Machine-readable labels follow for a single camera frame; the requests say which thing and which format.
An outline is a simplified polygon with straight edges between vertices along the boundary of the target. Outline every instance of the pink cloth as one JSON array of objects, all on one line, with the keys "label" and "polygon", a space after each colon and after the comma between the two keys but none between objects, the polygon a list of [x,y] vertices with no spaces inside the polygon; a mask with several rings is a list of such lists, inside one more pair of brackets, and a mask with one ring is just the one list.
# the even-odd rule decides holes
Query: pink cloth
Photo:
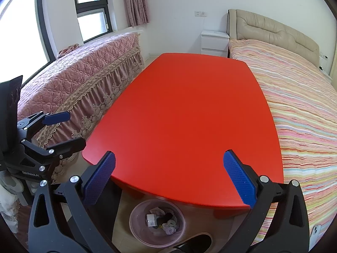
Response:
[{"label": "pink cloth", "polygon": [[137,44],[136,33],[125,33],[87,43],[53,62],[21,90],[18,120],[41,110],[54,113],[90,77]]},{"label": "pink cloth", "polygon": [[78,49],[79,47],[80,47],[79,44],[75,44],[75,45],[70,45],[67,48],[64,48],[64,49],[60,50],[58,55],[57,55],[57,59],[60,59],[63,56],[66,56],[67,54],[69,54],[70,52]]}]

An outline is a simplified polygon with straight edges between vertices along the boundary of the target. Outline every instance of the pink curtain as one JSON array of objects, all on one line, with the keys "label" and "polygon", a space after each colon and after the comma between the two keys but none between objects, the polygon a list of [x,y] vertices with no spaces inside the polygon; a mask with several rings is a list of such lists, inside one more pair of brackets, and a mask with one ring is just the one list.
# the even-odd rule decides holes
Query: pink curtain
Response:
[{"label": "pink curtain", "polygon": [[125,0],[125,10],[130,26],[149,22],[147,0]]}]

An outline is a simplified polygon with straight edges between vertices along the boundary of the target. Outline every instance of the trash bin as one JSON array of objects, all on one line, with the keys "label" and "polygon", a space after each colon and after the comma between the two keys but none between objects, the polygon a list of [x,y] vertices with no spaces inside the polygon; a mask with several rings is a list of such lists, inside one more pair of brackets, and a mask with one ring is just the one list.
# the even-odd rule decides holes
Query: trash bin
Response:
[{"label": "trash bin", "polygon": [[[179,223],[179,227],[174,234],[167,235],[161,228],[155,229],[147,226],[146,215],[150,214],[150,210],[155,207],[168,208],[174,212],[177,223]],[[177,243],[182,238],[186,230],[186,221],[181,210],[175,204],[164,200],[150,199],[141,202],[133,209],[129,218],[129,227],[134,237],[143,244],[164,248]]]}]

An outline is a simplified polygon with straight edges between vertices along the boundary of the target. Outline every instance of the window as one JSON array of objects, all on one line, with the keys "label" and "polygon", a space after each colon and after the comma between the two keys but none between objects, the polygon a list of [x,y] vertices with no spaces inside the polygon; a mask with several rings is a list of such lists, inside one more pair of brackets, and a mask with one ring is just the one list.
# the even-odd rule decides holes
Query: window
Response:
[{"label": "window", "polygon": [[75,0],[75,5],[85,43],[112,32],[107,0]]},{"label": "window", "polygon": [[0,19],[0,82],[23,75],[25,84],[55,60],[41,40],[43,29],[37,21],[35,1],[42,6],[38,0],[12,0]]}]

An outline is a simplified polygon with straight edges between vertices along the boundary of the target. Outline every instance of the nightstand drawer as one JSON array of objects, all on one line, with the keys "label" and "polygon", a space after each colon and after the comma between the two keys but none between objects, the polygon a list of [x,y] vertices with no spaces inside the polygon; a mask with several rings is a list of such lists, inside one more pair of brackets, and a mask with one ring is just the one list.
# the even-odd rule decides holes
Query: nightstand drawer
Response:
[{"label": "nightstand drawer", "polygon": [[227,50],[229,39],[216,36],[201,36],[201,48],[208,48],[211,50]]},{"label": "nightstand drawer", "polygon": [[228,49],[224,51],[220,50],[201,50],[201,54],[206,54],[206,55],[213,55],[213,56],[219,56],[219,57],[227,57],[228,56]]}]

